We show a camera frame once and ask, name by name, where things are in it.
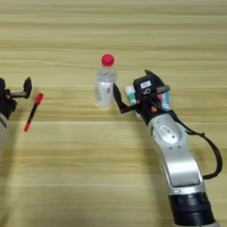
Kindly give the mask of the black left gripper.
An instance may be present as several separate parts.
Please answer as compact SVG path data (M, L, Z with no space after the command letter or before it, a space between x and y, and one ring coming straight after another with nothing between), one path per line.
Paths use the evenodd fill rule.
M10 118L12 112L15 111L16 101L15 98L29 98L32 90L32 81L28 77L24 81L24 90L21 92L11 92L9 89L5 88L5 81L0 78L0 114L2 114L6 119Z

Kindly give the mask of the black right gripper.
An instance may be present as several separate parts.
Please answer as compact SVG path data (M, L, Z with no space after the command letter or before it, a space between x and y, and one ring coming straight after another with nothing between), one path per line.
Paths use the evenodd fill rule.
M150 70L145 70L145 74L157 77L157 75ZM170 111L170 93L168 85L156 88L153 93L142 97L138 96L138 92L133 86L127 86L125 88L125 94L129 101L128 106L122 102L121 93L117 85L113 85L113 97L121 114L133 111L138 119L148 123L155 116Z

